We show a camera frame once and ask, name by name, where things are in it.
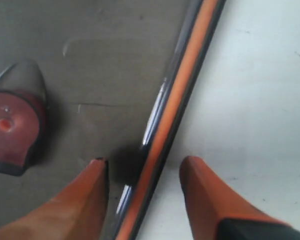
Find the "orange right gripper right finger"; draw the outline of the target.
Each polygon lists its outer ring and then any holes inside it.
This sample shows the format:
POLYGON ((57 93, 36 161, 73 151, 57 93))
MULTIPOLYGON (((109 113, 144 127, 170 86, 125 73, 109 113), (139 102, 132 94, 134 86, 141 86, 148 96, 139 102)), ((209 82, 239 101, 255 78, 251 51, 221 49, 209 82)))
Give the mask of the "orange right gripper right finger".
POLYGON ((250 204, 197 156, 183 159, 179 180, 195 240, 300 240, 300 231, 250 204))

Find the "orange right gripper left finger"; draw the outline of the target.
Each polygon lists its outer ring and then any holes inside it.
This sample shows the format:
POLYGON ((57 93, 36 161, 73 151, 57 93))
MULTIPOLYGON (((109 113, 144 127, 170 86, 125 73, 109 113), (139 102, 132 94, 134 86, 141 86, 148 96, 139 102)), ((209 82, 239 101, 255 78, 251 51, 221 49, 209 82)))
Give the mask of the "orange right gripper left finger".
POLYGON ((0 240, 97 240, 108 207, 108 161, 92 160, 58 195, 0 228, 0 240))

